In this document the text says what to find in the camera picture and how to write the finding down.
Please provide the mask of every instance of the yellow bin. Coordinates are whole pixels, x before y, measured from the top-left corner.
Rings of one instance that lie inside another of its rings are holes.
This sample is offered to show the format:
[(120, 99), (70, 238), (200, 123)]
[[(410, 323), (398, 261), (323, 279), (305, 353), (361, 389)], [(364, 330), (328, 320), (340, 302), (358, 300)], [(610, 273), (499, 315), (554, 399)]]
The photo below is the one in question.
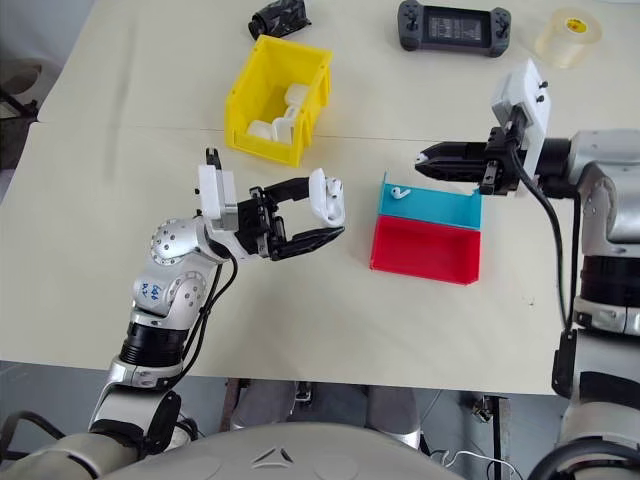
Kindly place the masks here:
[[(331, 51), (260, 35), (227, 97), (224, 132), (227, 145), (292, 167), (300, 166), (320, 110), (329, 102)], [(271, 123), (283, 116), (284, 95), (292, 83), (309, 86), (296, 117), (292, 143), (247, 134), (253, 120)]]

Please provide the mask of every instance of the table surface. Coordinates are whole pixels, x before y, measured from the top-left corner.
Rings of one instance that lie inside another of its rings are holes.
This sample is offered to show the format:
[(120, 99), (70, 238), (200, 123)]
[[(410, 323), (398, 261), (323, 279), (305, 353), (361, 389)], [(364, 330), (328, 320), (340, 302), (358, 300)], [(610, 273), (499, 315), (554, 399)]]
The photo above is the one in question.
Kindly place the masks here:
[[(195, 374), (550, 392), (555, 253), (532, 199), (485, 198), (476, 284), (368, 264), (385, 170), (400, 184), (470, 191), (421, 177), (412, 160), (430, 141), (486, 138), (493, 88), (530, 55), (527, 35), (553, 2), (501, 4), (514, 25), (498, 59), (404, 52), (397, 3), (308, 2), (314, 24), (290, 38), (334, 51), (333, 90), (294, 170), (223, 147), (224, 100), (262, 0), (96, 2), (0, 206), (0, 356), (106, 368), (125, 336), (148, 238), (198, 207), (196, 166), (216, 145), (240, 199), (320, 166), (341, 177), (347, 230), (312, 255), (243, 264), (213, 312)], [(575, 69), (541, 66), (554, 102), (550, 133), (637, 128), (640, 7), (580, 5), (605, 36)], [(556, 206), (568, 239), (571, 205)], [(307, 210), (287, 205), (288, 232), (315, 226)]]

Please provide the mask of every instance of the floor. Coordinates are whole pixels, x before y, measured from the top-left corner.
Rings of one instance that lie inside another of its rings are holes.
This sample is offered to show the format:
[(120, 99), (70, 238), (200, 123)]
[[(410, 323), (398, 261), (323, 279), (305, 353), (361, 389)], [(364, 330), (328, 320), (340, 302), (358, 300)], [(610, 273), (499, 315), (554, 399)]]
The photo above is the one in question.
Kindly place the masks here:
[[(0, 420), (16, 410), (32, 410), (65, 433), (80, 432), (87, 422), (106, 372), (0, 361)], [(225, 379), (187, 377), (176, 388), (183, 413), (195, 418), (202, 433), (217, 432)], [(478, 421), (466, 404), (471, 392), (417, 389), (422, 428), (431, 450), (470, 450), (492, 456), (490, 424)], [(511, 400), (511, 462), (526, 478), (535, 463), (554, 445), (566, 400), (541, 395), (505, 395)], [(322, 384), (309, 412), (298, 419), (364, 424), (366, 397), (353, 385)], [(44, 445), (46, 434), (21, 426), (12, 449), (31, 451)], [(486, 478), (487, 461), (461, 456), (452, 470), (466, 479)]]

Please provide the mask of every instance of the tape roll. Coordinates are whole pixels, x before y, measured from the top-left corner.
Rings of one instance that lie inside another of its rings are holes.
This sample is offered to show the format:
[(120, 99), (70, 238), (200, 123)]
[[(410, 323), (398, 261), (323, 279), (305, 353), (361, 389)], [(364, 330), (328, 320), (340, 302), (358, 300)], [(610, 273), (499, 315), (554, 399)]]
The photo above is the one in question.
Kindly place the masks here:
[(535, 50), (552, 65), (569, 68), (577, 65), (601, 38), (600, 22), (593, 15), (578, 8), (561, 8), (553, 12), (536, 40)]

